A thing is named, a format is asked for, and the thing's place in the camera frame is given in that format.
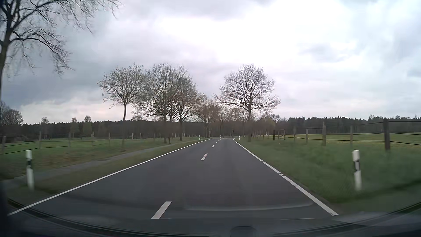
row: green grass field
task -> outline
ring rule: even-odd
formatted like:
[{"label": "green grass field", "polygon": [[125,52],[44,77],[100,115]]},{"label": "green grass field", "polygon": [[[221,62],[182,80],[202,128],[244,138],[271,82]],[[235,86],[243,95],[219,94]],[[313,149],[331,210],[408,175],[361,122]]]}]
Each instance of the green grass field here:
[{"label": "green grass field", "polygon": [[[309,138],[322,136],[309,135]],[[294,142],[292,135],[287,135],[286,140],[272,139],[272,136],[257,137],[251,143],[247,139],[240,143],[333,204],[391,194],[421,184],[421,146],[418,145],[391,143],[390,152],[386,152],[384,142],[354,141],[351,147],[349,141],[327,141],[323,147],[321,140],[309,140],[306,145],[305,139],[296,138]],[[327,135],[327,139],[348,140],[349,135]],[[354,135],[354,140],[383,140],[383,134]],[[391,134],[391,140],[421,144],[420,135]],[[354,149],[360,151],[363,184],[360,192],[354,190]],[[389,208],[393,207],[383,205],[378,210]]]},{"label": "green grass field", "polygon": [[[184,137],[183,141],[198,140],[197,137]],[[121,139],[94,140],[68,140],[51,139],[41,142],[8,143],[4,155],[0,156],[0,178],[14,178],[25,174],[26,155],[25,150],[32,149],[33,169],[48,170],[79,164],[92,160],[106,159],[111,156],[131,151],[166,145],[162,138],[125,140],[124,150],[121,149]],[[179,138],[171,139],[171,143],[179,143]]]}]

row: tree trunk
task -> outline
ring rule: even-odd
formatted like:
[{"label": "tree trunk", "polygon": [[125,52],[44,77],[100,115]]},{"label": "tree trunk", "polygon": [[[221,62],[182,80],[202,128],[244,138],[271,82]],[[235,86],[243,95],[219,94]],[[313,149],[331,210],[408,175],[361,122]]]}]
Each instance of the tree trunk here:
[{"label": "tree trunk", "polygon": [[205,137],[204,138],[208,137],[208,128],[209,128],[209,125],[205,124]]},{"label": "tree trunk", "polygon": [[3,85],[3,73],[4,67],[6,66],[6,59],[7,59],[7,49],[9,48],[9,40],[12,34],[12,30],[10,26],[6,26],[6,33],[3,38],[3,43],[1,44],[1,53],[0,53],[0,99],[1,99],[1,91]]},{"label": "tree trunk", "polygon": [[168,123],[168,126],[170,127],[170,129],[169,129],[169,131],[168,131],[168,144],[171,144],[171,137],[172,137],[172,134],[171,134],[171,136],[170,136],[170,132],[172,132],[172,131],[173,131],[172,121],[173,121],[173,117],[172,117],[172,116],[170,116],[170,121],[169,121],[169,123]]},{"label": "tree trunk", "polygon": [[248,141],[251,142],[251,110],[248,110]]},{"label": "tree trunk", "polygon": [[122,134],[122,141],[121,141],[121,149],[123,150],[124,149],[124,138],[125,138],[125,136],[126,136],[126,126],[125,126],[125,120],[126,120],[126,111],[127,111],[127,104],[124,104],[124,115],[123,115],[123,124],[122,124],[122,126],[123,126],[123,129],[122,129],[122,132],[123,132],[123,134]]},{"label": "tree trunk", "polygon": [[164,113],[164,121],[163,121],[163,136],[164,136],[164,143],[167,144],[167,115]]},{"label": "tree trunk", "polygon": [[179,120],[180,123],[180,134],[183,134],[183,120]]}]

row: windshield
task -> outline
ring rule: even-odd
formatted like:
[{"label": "windshield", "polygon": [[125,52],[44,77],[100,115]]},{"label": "windshield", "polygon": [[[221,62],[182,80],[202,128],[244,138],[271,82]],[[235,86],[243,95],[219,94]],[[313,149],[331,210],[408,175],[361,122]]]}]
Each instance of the windshield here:
[{"label": "windshield", "polygon": [[0,6],[0,179],[20,228],[259,235],[417,209],[419,2]]}]

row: white delineator post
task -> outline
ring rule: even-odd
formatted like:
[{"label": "white delineator post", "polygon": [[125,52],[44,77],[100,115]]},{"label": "white delineator post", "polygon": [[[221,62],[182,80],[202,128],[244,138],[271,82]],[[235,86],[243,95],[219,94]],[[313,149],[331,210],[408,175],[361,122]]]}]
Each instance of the white delineator post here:
[{"label": "white delineator post", "polygon": [[32,169],[32,150],[26,150],[27,183],[30,190],[34,190],[34,170]]},{"label": "white delineator post", "polygon": [[352,160],[354,161],[354,164],[355,164],[355,171],[354,171],[355,190],[360,191],[362,188],[362,179],[361,179],[360,151],[359,150],[352,151]]}]

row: cloud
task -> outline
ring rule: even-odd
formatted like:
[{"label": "cloud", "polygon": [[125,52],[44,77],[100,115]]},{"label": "cloud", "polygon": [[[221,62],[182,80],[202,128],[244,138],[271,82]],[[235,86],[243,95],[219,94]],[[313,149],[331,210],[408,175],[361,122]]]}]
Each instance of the cloud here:
[{"label": "cloud", "polygon": [[60,78],[49,57],[36,57],[34,73],[23,67],[4,81],[3,99],[25,122],[86,114],[120,120],[96,82],[116,66],[162,62],[189,68],[208,95],[241,64],[263,67],[275,80],[281,104],[274,112],[282,117],[421,114],[419,1],[123,3],[116,17],[98,14],[93,34],[60,28],[74,71]]}]

